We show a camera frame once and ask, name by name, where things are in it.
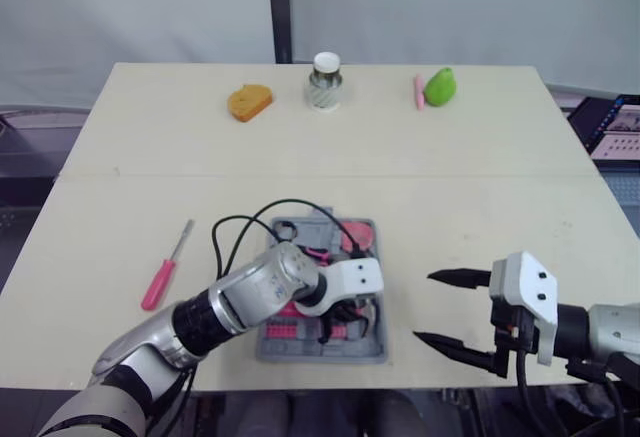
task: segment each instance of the toy fruit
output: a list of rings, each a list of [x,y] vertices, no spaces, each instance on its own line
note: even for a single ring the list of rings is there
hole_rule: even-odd
[[[446,104],[456,93],[456,80],[449,67],[440,69],[424,88],[424,98],[435,107]]]

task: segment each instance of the white lid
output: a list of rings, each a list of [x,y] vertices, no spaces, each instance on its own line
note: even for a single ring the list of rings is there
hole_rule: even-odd
[[[337,72],[340,68],[340,56],[333,52],[320,52],[313,58],[313,68],[324,74]]]

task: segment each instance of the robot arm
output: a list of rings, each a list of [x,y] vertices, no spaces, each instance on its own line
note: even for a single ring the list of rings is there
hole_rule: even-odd
[[[531,254],[520,252],[494,262],[491,272],[441,270],[429,278],[456,287],[489,287],[495,352],[465,347],[440,334],[414,332],[423,342],[452,360],[507,376],[509,352],[537,354],[538,363],[552,357],[568,360],[567,373],[605,382],[611,372],[640,390],[640,307],[558,304],[555,277]]]
[[[340,300],[382,288],[376,259],[319,268],[297,246],[282,242],[114,341],[95,363],[88,387],[66,402],[38,435],[143,436],[148,418],[164,410],[163,397],[182,387],[184,371],[220,344],[292,300],[305,315],[320,316]]]

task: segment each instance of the tool tray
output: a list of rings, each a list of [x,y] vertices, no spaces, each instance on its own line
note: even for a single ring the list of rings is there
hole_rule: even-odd
[[[340,219],[340,222],[368,225],[373,231],[373,242],[368,249],[363,250],[367,250],[369,256],[379,259],[377,233],[373,221]],[[343,248],[342,231],[320,212],[314,211],[309,217],[278,217],[271,223],[282,238],[291,240],[294,244],[309,249],[326,249],[333,262],[349,259],[349,254]],[[270,238],[269,246],[275,243],[275,240]],[[320,318],[300,314],[293,302],[290,302],[280,313],[260,326],[258,359],[270,362],[349,364],[385,362],[387,335],[382,295],[355,299],[355,303],[358,314],[367,317],[369,324],[363,320],[348,323],[334,320],[331,337],[328,342],[321,344],[318,341],[322,334]]]

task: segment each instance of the gray tray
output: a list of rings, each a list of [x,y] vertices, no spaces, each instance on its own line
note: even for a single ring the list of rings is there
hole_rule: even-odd
[[[334,259],[348,258],[341,249],[341,231],[325,215],[314,212],[309,217],[278,217],[273,219],[272,226],[278,222],[292,222],[298,231],[292,240],[294,244],[312,248],[326,248]],[[341,222],[363,222],[374,232],[374,241],[369,249],[373,257],[379,259],[377,246],[377,230],[369,219],[340,219]],[[269,246],[275,241],[271,238]],[[320,344],[321,334],[319,318],[292,315],[285,310],[262,324],[258,331],[257,357],[269,362],[314,362],[314,363],[349,363],[380,364],[387,360],[387,333],[382,296],[367,299],[369,310],[375,309],[373,328],[362,337],[364,323],[349,322],[345,328],[339,328],[341,338],[330,338],[326,344]],[[271,337],[274,327],[286,326],[287,338]]]

